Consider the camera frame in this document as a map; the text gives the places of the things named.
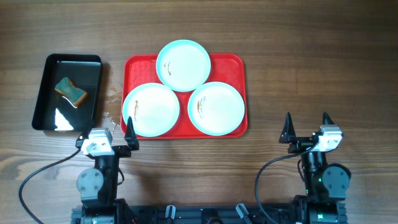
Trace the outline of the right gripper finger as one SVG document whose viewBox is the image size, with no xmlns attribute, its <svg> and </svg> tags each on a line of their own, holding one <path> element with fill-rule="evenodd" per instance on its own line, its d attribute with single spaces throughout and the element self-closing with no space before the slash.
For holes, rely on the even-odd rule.
<svg viewBox="0 0 398 224">
<path fill-rule="evenodd" d="M 334 125 L 335 123 L 332 121 L 330 118 L 329 114 L 327 112 L 323 113 L 323 119 L 322 119 L 323 125 Z"/>
<path fill-rule="evenodd" d="M 280 134 L 279 143 L 288 144 L 296 141 L 296 133 L 291 114 L 288 112 L 285 117 L 284 127 Z"/>
</svg>

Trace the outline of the light blue plate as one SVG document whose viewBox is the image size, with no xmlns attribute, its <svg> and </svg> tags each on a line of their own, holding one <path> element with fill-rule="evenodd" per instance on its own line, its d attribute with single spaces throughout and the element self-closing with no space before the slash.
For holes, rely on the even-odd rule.
<svg viewBox="0 0 398 224">
<path fill-rule="evenodd" d="M 178 120 L 180 103 L 176 94 L 160 83 L 145 83 L 130 91 L 124 99 L 122 117 L 132 119 L 137 135 L 160 136 L 170 131 Z"/>
<path fill-rule="evenodd" d="M 159 80 L 173 91 L 193 91 L 210 76 L 210 55 L 197 42 L 175 40 L 159 52 L 155 70 Z"/>
<path fill-rule="evenodd" d="M 223 136 L 241 124 L 245 104 L 241 94 L 231 85 L 209 82 L 191 94 L 187 111 L 199 131 L 210 136 Z"/>
</svg>

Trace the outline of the green and orange sponge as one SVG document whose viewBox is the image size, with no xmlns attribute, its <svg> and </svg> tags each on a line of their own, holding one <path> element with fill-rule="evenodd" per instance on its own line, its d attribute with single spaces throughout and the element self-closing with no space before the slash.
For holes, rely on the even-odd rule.
<svg viewBox="0 0 398 224">
<path fill-rule="evenodd" d="M 86 91 L 75 86 L 68 77 L 64 77 L 55 85 L 55 91 L 64 96 L 75 107 L 79 106 L 88 96 Z"/>
</svg>

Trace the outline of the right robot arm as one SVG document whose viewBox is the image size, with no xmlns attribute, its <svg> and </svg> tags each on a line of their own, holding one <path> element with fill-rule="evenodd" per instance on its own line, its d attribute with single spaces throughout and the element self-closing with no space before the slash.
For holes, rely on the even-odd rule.
<svg viewBox="0 0 398 224">
<path fill-rule="evenodd" d="M 289 223 L 348 222 L 343 201 L 351 172 L 341 164 L 329 164 L 326 154 L 338 148 L 343 132 L 323 114 L 323 124 L 310 137 L 296 136 L 291 115 L 285 118 L 279 142 L 289 144 L 289 154 L 300 154 L 306 194 L 296 195 L 289 204 Z"/>
</svg>

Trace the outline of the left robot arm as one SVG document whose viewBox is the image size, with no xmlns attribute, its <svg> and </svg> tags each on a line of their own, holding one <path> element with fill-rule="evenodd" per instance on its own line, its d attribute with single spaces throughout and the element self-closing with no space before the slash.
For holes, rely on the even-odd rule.
<svg viewBox="0 0 398 224">
<path fill-rule="evenodd" d="M 76 148 L 95 161 L 94 167 L 84 170 L 77 178 L 76 187 L 81 196 L 81 209 L 74 209 L 71 224 L 137 223 L 137 217 L 123 198 L 117 198 L 119 160 L 130 158 L 139 150 L 132 118 L 127 119 L 124 140 L 126 145 L 112 146 L 108 128 L 93 128 L 80 134 Z"/>
</svg>

